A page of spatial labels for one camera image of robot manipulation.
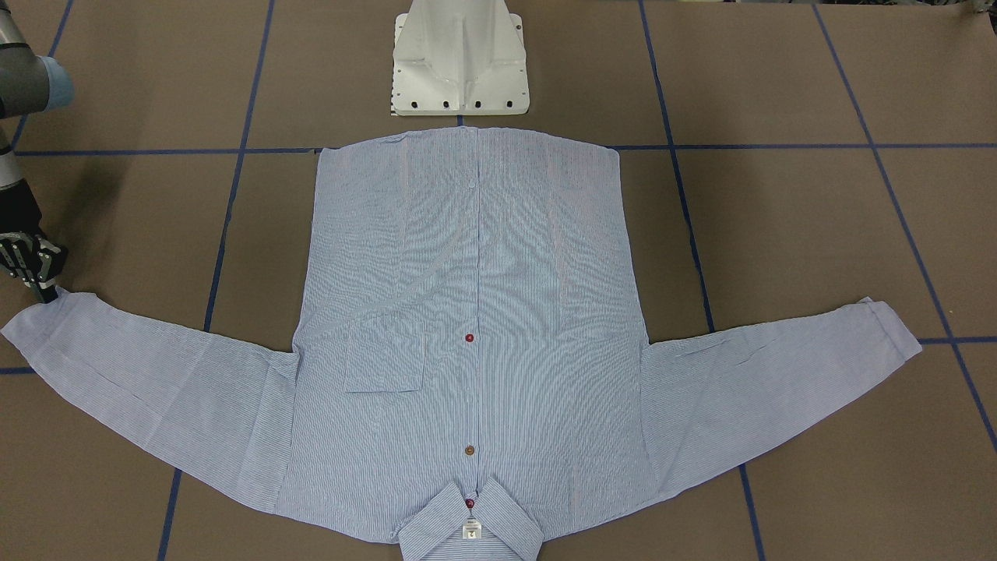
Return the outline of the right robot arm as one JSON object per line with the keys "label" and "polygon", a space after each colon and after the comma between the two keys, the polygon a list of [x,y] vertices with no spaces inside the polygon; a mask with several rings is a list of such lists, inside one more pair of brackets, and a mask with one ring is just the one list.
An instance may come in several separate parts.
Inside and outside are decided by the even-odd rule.
{"label": "right robot arm", "polygon": [[[20,118],[70,104],[75,91],[67,71],[51,57],[34,53],[1,3],[1,117]],[[55,244],[41,228],[42,213],[25,179],[13,145],[1,135],[2,271],[25,284],[42,303],[59,297],[56,281],[68,249]]]}

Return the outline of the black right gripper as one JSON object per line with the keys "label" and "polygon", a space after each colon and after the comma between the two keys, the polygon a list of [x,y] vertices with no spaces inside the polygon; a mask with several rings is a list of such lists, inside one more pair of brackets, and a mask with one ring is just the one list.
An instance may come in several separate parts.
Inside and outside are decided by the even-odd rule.
{"label": "black right gripper", "polygon": [[2,188],[2,266],[34,288],[39,302],[50,303],[59,298],[55,280],[65,267],[69,251],[47,238],[41,219],[28,182],[18,181]]}

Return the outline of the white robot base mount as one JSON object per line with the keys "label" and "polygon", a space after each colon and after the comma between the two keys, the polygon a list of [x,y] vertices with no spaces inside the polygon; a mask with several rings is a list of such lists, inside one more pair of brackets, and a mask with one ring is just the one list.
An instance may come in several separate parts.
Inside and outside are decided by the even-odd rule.
{"label": "white robot base mount", "polygon": [[505,1],[414,1],[395,18],[393,63],[395,116],[530,110],[523,19]]}

